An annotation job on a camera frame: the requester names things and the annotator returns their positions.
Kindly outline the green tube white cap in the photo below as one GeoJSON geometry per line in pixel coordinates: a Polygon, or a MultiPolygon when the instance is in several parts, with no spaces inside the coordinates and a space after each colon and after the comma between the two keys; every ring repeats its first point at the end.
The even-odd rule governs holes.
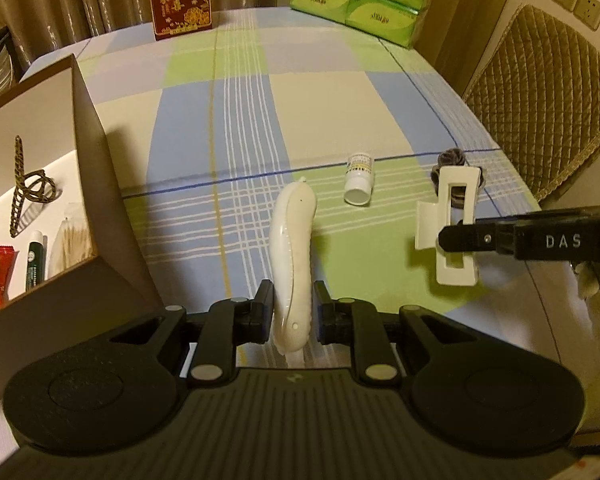
{"type": "Polygon", "coordinates": [[[44,281],[45,236],[33,231],[27,251],[26,289],[30,290],[44,281]]]}

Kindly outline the white pill bottle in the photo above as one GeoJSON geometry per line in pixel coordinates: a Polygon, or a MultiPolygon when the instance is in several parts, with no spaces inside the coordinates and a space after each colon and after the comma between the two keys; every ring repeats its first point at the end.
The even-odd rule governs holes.
{"type": "Polygon", "coordinates": [[[366,206],[374,188],[374,160],[365,153],[352,154],[344,177],[344,201],[352,206],[366,206]]]}

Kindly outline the brown cardboard box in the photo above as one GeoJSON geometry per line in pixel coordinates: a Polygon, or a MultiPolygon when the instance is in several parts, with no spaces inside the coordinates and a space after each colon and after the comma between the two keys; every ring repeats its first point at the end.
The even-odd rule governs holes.
{"type": "Polygon", "coordinates": [[[105,130],[72,55],[0,96],[0,246],[16,251],[0,309],[0,399],[23,367],[162,306],[122,202],[105,130]],[[19,234],[10,236],[17,140],[26,169],[44,170],[59,196],[26,206],[19,234]],[[34,232],[51,248],[67,212],[85,219],[90,254],[27,289],[34,232]]]}

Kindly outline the cotton swab bag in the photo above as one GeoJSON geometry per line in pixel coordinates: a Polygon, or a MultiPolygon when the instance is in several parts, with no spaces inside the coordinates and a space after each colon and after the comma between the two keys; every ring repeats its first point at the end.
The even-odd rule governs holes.
{"type": "Polygon", "coordinates": [[[84,205],[70,203],[50,248],[47,277],[53,278],[92,255],[94,246],[84,205]]]}

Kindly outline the wall power sockets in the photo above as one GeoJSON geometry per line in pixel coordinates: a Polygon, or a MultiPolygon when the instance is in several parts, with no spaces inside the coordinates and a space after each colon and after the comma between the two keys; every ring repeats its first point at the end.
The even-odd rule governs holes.
{"type": "Polygon", "coordinates": [[[589,29],[600,28],[600,0],[552,0],[566,11],[572,13],[589,29]]]}

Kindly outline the checked tablecloth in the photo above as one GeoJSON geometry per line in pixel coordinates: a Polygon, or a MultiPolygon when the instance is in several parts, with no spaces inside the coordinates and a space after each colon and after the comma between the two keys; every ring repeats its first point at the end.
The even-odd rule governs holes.
{"type": "Polygon", "coordinates": [[[478,216],[535,205],[417,52],[260,8],[169,40],[122,29],[29,77],[69,55],[162,306],[9,379],[0,479],[548,479],[576,462],[584,392],[528,266],[482,256],[477,287],[443,286],[442,255],[415,249],[448,148],[467,154],[478,216]],[[343,199],[355,153],[374,160],[361,207],[343,199]],[[237,348],[232,380],[193,380],[189,315],[273,282],[274,205],[300,179],[317,199],[304,365],[278,353],[272,319],[265,344],[237,348]],[[354,380],[349,348],[317,340],[315,281],[376,307],[397,380],[354,380]]]}

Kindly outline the bronze metal hair clip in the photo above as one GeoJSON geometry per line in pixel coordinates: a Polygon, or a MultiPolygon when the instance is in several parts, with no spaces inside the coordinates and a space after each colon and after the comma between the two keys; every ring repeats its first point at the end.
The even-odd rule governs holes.
{"type": "Polygon", "coordinates": [[[58,199],[59,188],[44,169],[24,171],[23,144],[20,136],[15,137],[15,187],[10,206],[9,235],[15,238],[22,231],[20,226],[24,202],[32,204],[50,204],[58,199]]]}

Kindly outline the quilted chair cushion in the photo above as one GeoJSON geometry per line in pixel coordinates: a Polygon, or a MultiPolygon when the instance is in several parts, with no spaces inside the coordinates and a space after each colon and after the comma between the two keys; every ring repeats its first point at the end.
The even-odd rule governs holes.
{"type": "Polygon", "coordinates": [[[517,10],[463,99],[539,202],[600,154],[600,52],[535,6],[517,10]]]}

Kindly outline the dark velvet scrunchie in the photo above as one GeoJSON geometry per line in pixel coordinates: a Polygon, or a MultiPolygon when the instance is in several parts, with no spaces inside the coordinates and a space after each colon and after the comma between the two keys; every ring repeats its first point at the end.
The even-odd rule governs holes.
{"type": "MultiPolygon", "coordinates": [[[[461,148],[449,148],[438,155],[436,164],[430,170],[430,180],[436,194],[440,193],[441,175],[452,174],[458,168],[470,168],[465,152],[461,148]]],[[[466,188],[454,185],[450,191],[450,203],[455,209],[465,206],[466,188]]]]}

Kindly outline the white curved device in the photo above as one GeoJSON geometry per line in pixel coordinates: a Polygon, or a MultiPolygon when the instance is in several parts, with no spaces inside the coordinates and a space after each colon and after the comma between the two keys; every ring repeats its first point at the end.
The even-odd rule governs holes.
{"type": "Polygon", "coordinates": [[[303,366],[312,326],[311,236],[317,199],[306,180],[278,194],[270,225],[275,288],[273,341],[289,366],[303,366]]]}

